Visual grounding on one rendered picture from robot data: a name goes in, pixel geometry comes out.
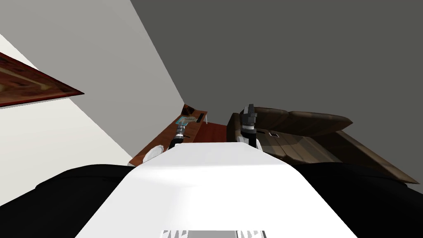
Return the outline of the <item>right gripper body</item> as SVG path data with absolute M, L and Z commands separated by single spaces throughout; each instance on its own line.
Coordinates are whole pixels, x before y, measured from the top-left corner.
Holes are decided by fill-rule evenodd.
M 240 122 L 243 125 L 254 125 L 256 118 L 257 113 L 244 113 L 240 115 Z

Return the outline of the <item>brown wooden table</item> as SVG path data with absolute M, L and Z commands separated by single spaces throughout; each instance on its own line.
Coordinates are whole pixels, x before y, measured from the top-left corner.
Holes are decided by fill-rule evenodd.
M 204 117 L 200 123 L 197 122 L 190 122 L 185 129 L 184 135 L 184 142 L 192 143 L 200 130 L 202 122 L 205 121 L 207 118 L 207 111 L 200 111 L 195 109 L 191 116 L 198 118 L 198 116 L 204 113 Z M 156 136 L 151 142 L 149 142 L 133 159 L 131 159 L 128 163 L 129 166 L 138 166 L 143 163 L 144 155 L 154 148 L 157 145 L 162 145 L 165 149 L 169 147 L 171 140 L 176 134 L 177 124 L 175 123 L 180 117 L 188 117 L 188 115 L 180 114 L 179 116 L 174 119 L 174 121 L 169 124 L 158 136 Z

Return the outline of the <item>white plate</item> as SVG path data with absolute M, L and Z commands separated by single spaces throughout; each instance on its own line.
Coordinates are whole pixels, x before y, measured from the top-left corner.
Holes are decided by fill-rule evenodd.
M 151 160 L 152 158 L 160 155 L 161 153 L 164 152 L 164 147 L 162 145 L 157 145 L 154 148 L 152 148 L 151 150 L 149 150 L 143 158 L 143 163 L 145 163 L 148 160 Z

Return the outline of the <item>brown leather sofa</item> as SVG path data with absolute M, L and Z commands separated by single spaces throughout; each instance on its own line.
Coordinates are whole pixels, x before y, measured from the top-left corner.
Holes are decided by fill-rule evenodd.
M 254 127 L 262 150 L 287 164 L 321 162 L 369 167 L 403 183 L 416 180 L 344 132 L 349 118 L 324 113 L 255 107 Z M 272 137 L 269 132 L 280 137 Z

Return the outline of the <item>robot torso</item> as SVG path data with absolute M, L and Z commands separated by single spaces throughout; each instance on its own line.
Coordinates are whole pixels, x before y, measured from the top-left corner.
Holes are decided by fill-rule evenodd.
M 165 230 L 356 238 L 296 169 L 246 143 L 182 143 L 135 167 L 76 238 Z

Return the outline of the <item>dark red framed picture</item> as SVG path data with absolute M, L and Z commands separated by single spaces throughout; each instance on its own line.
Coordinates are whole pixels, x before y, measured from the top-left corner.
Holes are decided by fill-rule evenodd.
M 0 52 L 0 107 L 77 95 L 84 92 Z

